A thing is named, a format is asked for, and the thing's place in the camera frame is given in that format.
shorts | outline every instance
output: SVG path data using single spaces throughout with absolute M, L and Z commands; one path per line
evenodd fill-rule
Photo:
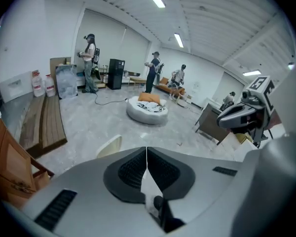
M 177 81 L 171 81 L 169 87 L 170 88 L 178 88 L 180 84 Z

grey desk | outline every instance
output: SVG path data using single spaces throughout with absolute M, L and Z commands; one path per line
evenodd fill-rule
M 212 136 L 219 141 L 217 145 L 222 142 L 229 133 L 226 129 L 217 125 L 216 120 L 220 113 L 220 110 L 218 110 L 213 105 L 208 104 L 199 117 L 198 121 L 195 123 L 195 125 L 199 123 L 199 127 L 195 132 L 201 130 L 202 132 Z

jeans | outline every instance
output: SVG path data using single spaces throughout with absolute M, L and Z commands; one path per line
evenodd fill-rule
M 92 61 L 84 61 L 84 73 L 85 73 L 85 91 L 92 92 L 96 86 L 93 84 L 93 79 L 91 78 L 91 70 L 92 70 Z
M 146 93 L 151 93 L 155 76 L 156 76 L 156 74 L 153 74 L 153 73 L 148 74 L 147 80 L 146 80 L 146 91 L 145 91 Z

brown couch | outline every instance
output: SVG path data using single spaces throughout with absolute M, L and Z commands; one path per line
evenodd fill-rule
M 159 84 L 159 85 L 155 85 L 155 87 L 156 87 L 157 89 L 161 89 L 161 90 L 163 90 L 163 91 L 166 91 L 166 92 L 170 93 L 171 88 L 169 88 L 168 86 L 166 86 L 166 84 L 168 83 L 168 80 L 169 80 L 169 79 L 163 77 L 163 78 L 160 80 L 160 84 Z M 184 92 L 185 92 L 185 89 L 182 88 L 182 87 L 179 87 L 179 91 L 175 94 L 175 96 L 178 97 L 179 94 L 184 95 Z

white bean bag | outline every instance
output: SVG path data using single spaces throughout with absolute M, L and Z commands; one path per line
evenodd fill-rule
M 166 100 L 160 100 L 162 106 L 165 105 Z M 141 103 L 147 107 L 153 107 L 156 103 L 149 103 L 146 101 L 138 101 L 138 96 L 134 96 L 128 100 L 126 112 L 134 120 L 145 124 L 161 124 L 167 121 L 168 109 L 163 107 L 161 112 L 148 111 L 138 104 Z

